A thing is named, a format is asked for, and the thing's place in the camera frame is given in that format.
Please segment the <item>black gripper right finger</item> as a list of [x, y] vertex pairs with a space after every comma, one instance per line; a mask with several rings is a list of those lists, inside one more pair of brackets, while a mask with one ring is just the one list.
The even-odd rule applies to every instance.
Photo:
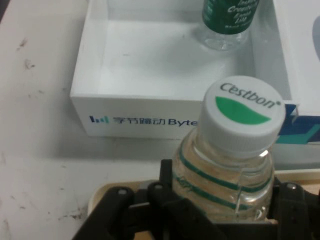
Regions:
[[275, 177], [267, 219], [276, 221], [276, 240], [318, 240], [320, 193]]

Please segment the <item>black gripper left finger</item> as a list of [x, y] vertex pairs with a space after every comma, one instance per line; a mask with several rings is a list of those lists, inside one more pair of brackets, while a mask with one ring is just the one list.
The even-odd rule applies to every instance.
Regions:
[[159, 180], [133, 191], [109, 188], [84, 223], [86, 240], [132, 240], [149, 231], [155, 240], [211, 240], [210, 221], [172, 190], [173, 162], [163, 159]]

